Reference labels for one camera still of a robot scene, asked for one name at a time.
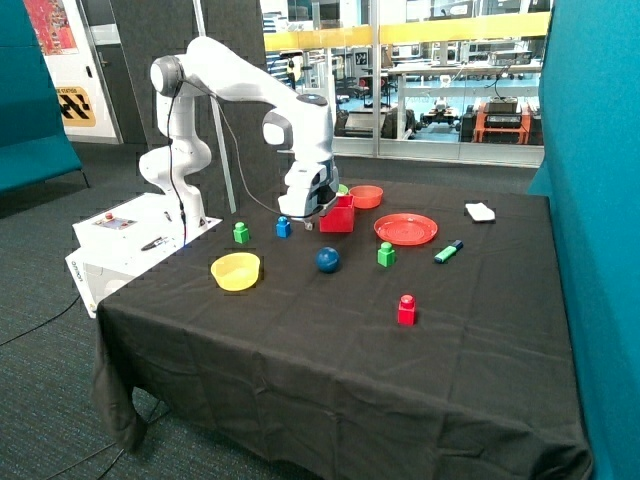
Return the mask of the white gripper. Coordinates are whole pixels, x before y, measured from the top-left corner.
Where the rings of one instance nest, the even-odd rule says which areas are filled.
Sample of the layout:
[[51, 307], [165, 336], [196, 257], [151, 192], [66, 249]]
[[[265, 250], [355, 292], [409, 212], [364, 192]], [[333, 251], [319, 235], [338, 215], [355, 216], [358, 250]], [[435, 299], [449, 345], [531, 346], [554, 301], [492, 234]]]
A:
[[333, 159], [321, 162], [294, 161], [284, 177], [286, 193], [278, 204], [283, 215], [305, 219], [306, 231], [314, 230], [314, 215], [324, 216], [335, 205], [339, 187], [338, 169]]

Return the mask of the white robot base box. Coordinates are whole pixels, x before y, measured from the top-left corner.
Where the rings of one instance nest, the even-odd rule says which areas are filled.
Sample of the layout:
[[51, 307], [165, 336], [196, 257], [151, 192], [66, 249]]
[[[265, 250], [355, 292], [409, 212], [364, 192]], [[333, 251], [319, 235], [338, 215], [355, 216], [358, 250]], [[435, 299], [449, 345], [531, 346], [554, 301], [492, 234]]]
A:
[[185, 226], [177, 202], [144, 193], [73, 225], [79, 248], [67, 267], [88, 315], [133, 279], [221, 222], [206, 217]]

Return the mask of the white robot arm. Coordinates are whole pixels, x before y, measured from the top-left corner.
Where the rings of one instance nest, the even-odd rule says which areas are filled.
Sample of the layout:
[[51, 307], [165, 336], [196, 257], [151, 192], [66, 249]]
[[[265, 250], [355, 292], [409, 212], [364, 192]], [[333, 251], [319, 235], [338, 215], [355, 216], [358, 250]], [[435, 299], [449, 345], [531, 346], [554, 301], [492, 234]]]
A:
[[150, 78], [157, 126], [168, 143], [144, 154], [140, 171], [172, 202], [170, 217], [187, 234], [195, 234], [206, 220], [201, 192], [185, 178], [211, 162], [211, 150], [195, 128], [198, 96], [272, 105], [262, 122], [264, 139], [295, 158], [284, 177], [287, 191], [278, 199], [280, 212], [306, 220], [333, 208], [340, 181], [332, 111], [324, 97], [297, 93], [206, 36], [192, 40], [181, 55], [156, 59]]

